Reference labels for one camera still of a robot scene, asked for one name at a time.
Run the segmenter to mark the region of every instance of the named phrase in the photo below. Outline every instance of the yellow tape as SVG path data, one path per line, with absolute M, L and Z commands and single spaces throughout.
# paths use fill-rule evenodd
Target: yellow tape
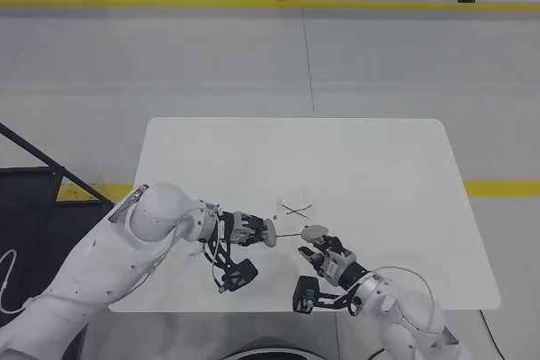
M 468 197 L 540 197 L 540 181 L 464 181 Z M 94 184 L 99 191 L 113 202 L 119 201 L 130 190 L 132 184 Z M 76 184 L 63 184 L 58 192 L 58 201 L 88 201 L 95 198 Z
M 526 12 L 540 13 L 540 3 L 394 3 L 347 0 L 0 0 L 0 7 L 257 7 L 353 10 Z
M 468 197 L 540 197 L 540 181 L 465 181 Z
M 106 196 L 113 202 L 119 201 L 132 190 L 132 184 L 92 184 L 100 194 Z M 84 202 L 96 200 L 90 193 L 76 184 L 63 184 L 58 191 L 59 202 Z

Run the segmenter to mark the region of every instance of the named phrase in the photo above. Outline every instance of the gray floor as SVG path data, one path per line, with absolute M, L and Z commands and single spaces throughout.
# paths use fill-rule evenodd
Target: gray floor
M 155 116 L 432 117 L 466 180 L 540 178 L 540 15 L 0 10 L 0 120 L 91 183 L 131 183 Z M 38 165 L 0 138 L 0 167 Z M 508 360 L 540 359 L 540 199 L 472 199 Z M 496 359 L 476 311 L 449 311 Z M 87 359 L 214 359 L 262 338 L 328 359 L 380 345 L 367 319 L 108 313 Z

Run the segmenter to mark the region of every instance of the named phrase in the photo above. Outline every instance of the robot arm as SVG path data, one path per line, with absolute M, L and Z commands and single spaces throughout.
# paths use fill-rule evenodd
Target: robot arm
M 192 200 L 172 184 L 143 185 L 72 249 L 44 293 L 29 299 L 25 310 L 0 328 L 0 358 L 60 359 L 78 332 L 108 305 L 136 290 L 181 238 L 219 248 L 209 259 L 225 272 L 219 287 L 239 289 L 257 270 L 249 260 L 232 263 L 230 252 L 222 258 L 221 242 L 264 242 L 271 247 L 276 237 L 268 222 Z
M 428 298 L 421 292 L 406 291 L 376 270 L 366 270 L 338 238 L 327 234 L 328 229 L 322 226 L 305 228 L 302 238 L 319 252 L 308 247 L 300 247 L 299 252 L 318 276 L 342 287 L 346 294 L 320 292 L 317 278 L 301 276 L 292 297 L 295 312 L 308 314 L 315 307 L 347 308 L 353 316 L 362 313 L 374 318 L 384 348 L 396 360 L 471 358 L 466 347 L 446 327 L 444 313 L 431 294 Z

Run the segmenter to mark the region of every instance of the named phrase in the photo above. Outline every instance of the black wire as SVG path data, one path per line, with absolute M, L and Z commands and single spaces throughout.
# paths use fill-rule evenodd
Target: black wire
M 484 312 L 482 310 L 478 310 L 478 312 L 480 313 L 480 317 L 482 318 L 482 322 L 484 323 L 484 326 L 486 327 L 486 330 L 488 331 L 488 336 L 490 337 L 490 341 L 492 342 L 492 344 L 496 348 L 496 351 L 498 352 L 498 355 L 500 356 L 500 358 L 502 360 L 506 360 L 506 357 L 504 357 L 504 355 L 500 351 L 500 348 L 498 347 L 498 344 L 496 344 L 496 340 L 494 340 L 494 336 L 492 335 L 490 327 L 488 326 L 488 321 L 486 321 L 486 317 L 484 316 Z
M 290 236 L 300 236 L 301 234 L 286 234 L 286 235 L 276 235 L 277 238 L 286 238 Z
M 376 351 L 370 357 L 368 357 L 368 360 L 374 360 L 375 357 L 377 357 L 379 354 L 383 353 L 385 350 L 381 348 L 380 350 Z

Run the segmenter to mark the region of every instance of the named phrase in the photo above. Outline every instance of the white table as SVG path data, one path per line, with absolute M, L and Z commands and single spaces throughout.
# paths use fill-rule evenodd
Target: white table
M 306 185 L 315 223 L 330 228 L 366 268 L 421 273 L 445 309 L 495 309 L 500 294 L 445 129 L 424 119 L 156 118 L 149 125 L 136 185 L 168 181 L 226 211 L 276 213 L 276 196 Z M 313 275 L 296 248 L 236 247 L 260 274 L 218 294 L 210 264 L 180 241 L 120 312 L 291 311 L 299 275 Z M 388 271 L 425 291 L 411 274 Z M 332 290 L 321 281 L 324 291 Z

